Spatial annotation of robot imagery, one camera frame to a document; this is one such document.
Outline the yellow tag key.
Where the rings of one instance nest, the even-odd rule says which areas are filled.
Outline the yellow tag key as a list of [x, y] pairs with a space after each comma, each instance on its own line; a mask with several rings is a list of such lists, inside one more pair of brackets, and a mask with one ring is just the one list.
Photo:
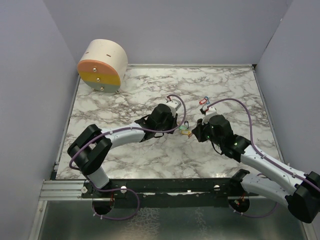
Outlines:
[[190, 130], [181, 130], [180, 133], [182, 135], [186, 135], [186, 136], [190, 136], [192, 134], [192, 132]]

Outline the red tag key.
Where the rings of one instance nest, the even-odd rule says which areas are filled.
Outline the red tag key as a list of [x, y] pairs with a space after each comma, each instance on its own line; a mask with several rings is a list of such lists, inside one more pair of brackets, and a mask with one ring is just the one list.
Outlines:
[[203, 98], [202, 100], [199, 101], [199, 105], [207, 105], [209, 104], [209, 100], [207, 98]]

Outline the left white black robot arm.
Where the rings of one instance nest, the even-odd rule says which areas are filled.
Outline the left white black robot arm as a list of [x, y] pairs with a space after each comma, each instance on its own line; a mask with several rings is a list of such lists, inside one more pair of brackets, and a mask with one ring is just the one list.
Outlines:
[[141, 143], [152, 138], [160, 138], [165, 133], [173, 134], [177, 125], [177, 110], [181, 102], [171, 100], [158, 104], [152, 111], [133, 123], [118, 129], [103, 130], [96, 124], [89, 125], [69, 146], [67, 153], [93, 185], [97, 196], [106, 197], [111, 190], [110, 179], [102, 168], [108, 152], [116, 147]]

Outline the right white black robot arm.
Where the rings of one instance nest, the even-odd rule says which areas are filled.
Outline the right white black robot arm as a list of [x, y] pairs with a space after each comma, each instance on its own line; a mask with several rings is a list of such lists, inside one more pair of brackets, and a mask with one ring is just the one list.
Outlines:
[[298, 220], [310, 224], [320, 211], [320, 175], [305, 173], [265, 154], [247, 138], [233, 133], [230, 122], [223, 115], [198, 119], [192, 130], [202, 143], [219, 146], [221, 155], [250, 166], [265, 179], [240, 170], [230, 182], [229, 189], [240, 196], [244, 192], [269, 198], [285, 207]]

